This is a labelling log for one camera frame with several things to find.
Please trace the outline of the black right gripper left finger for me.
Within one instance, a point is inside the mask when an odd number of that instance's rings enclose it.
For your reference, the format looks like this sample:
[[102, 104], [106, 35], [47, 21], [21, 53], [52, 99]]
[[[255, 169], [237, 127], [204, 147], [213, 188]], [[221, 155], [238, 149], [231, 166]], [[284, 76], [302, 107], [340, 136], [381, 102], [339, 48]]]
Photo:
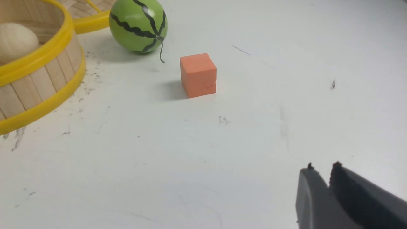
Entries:
[[299, 229], [362, 229], [343, 210], [311, 163], [299, 172], [295, 208]]

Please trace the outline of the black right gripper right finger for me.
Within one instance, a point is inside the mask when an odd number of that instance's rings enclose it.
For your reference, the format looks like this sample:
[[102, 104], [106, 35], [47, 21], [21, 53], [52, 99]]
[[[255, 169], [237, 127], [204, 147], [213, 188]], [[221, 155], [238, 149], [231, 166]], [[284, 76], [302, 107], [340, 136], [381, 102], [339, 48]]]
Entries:
[[406, 201], [343, 167], [332, 166], [329, 188], [342, 209], [364, 229], [405, 229]]

